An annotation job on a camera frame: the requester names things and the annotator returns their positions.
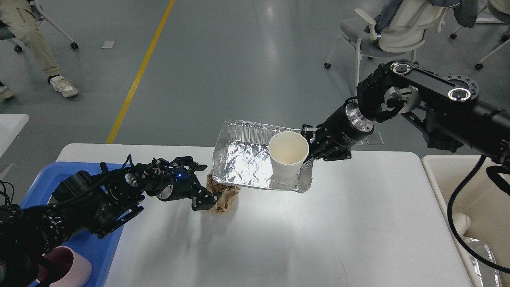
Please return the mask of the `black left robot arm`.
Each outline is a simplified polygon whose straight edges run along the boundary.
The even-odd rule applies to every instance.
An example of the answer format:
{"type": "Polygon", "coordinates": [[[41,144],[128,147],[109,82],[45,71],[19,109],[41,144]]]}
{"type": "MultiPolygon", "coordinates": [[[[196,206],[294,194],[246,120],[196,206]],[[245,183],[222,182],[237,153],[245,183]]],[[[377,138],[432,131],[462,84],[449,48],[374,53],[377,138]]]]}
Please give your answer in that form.
{"type": "Polygon", "coordinates": [[[206,165],[191,156],[173,161],[153,159],[133,164],[131,155],[119,169],[100,164],[101,173],[80,170],[61,181],[52,193],[53,203],[22,208],[6,193],[1,206],[1,285],[27,287],[42,266],[48,277],[39,283],[48,287],[56,267],[44,254],[53,251],[83,230],[102,239],[142,212],[146,196],[159,200],[190,199],[194,211],[211,209],[222,197],[203,187],[196,171],[206,165]]]}

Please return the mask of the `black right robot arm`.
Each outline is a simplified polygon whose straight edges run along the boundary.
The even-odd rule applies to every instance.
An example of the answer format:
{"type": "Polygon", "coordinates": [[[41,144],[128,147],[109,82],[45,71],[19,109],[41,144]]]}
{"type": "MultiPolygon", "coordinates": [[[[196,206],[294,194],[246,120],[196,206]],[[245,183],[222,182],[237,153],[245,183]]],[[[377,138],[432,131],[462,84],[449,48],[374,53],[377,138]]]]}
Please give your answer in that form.
{"type": "Polygon", "coordinates": [[[356,87],[325,122],[317,127],[303,125],[301,135],[308,142],[306,160],[348,159],[351,148],[373,133],[374,122],[401,115],[423,133],[428,148],[456,152],[466,145],[481,154],[475,167],[454,189],[447,204],[447,222],[452,236],[471,256],[488,267],[509,273],[478,255],[461,239],[453,223],[453,204],[460,191],[481,169],[486,159],[488,178],[505,194],[509,183],[509,112],[479,101],[477,87],[463,76],[439,77],[408,60],[381,64],[356,87]]]}

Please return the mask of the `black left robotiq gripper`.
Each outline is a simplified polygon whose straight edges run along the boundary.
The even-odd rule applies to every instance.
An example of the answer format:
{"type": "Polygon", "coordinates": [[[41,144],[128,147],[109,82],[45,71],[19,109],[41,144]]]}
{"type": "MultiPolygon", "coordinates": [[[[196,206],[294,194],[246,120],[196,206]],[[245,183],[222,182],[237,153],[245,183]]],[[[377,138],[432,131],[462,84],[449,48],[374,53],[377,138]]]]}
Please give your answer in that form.
{"type": "Polygon", "coordinates": [[[189,198],[193,211],[209,210],[222,197],[222,193],[213,193],[206,188],[196,186],[195,171],[204,171],[207,165],[201,165],[191,156],[176,157],[171,165],[184,167],[164,171],[163,179],[155,196],[161,201],[174,201],[189,198]]]}

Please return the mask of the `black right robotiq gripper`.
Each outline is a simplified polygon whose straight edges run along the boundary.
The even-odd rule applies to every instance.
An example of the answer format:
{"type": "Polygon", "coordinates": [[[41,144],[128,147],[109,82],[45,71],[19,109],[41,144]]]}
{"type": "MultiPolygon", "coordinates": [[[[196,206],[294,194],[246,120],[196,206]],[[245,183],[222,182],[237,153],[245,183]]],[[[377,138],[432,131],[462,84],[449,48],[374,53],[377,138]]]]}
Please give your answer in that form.
{"type": "Polygon", "coordinates": [[[357,103],[346,102],[317,127],[301,126],[301,135],[308,144],[305,162],[311,159],[350,159],[351,148],[373,131],[373,122],[362,115],[357,103]]]}

